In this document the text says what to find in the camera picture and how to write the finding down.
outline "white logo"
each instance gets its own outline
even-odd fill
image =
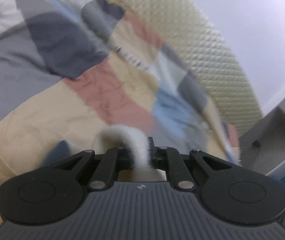
[[[142,190],[145,187],[146,187],[146,185],[144,185],[144,184],[140,184],[139,186],[137,186],[137,188],[139,188],[140,190]]]

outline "metal screw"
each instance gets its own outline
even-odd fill
[[[194,186],[194,184],[189,180],[182,180],[178,183],[178,187],[183,189],[190,189]]]
[[[90,183],[90,187],[93,189],[102,189],[106,186],[106,183],[104,183],[101,180],[94,180]]]

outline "round black joint cover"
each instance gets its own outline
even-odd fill
[[[262,174],[241,168],[215,171],[201,200],[213,215],[235,224],[262,225],[285,211],[285,188]]]
[[[60,169],[39,169],[14,177],[0,186],[0,214],[19,224],[56,222],[81,204],[83,189]]]

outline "white wall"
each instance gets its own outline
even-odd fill
[[[285,98],[285,0],[191,0],[243,67],[264,114]]]

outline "gray ribbed panel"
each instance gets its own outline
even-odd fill
[[[285,240],[278,223],[257,228],[213,217],[191,193],[168,182],[115,182],[88,195],[80,209],[57,223],[27,227],[4,222],[0,240]]]

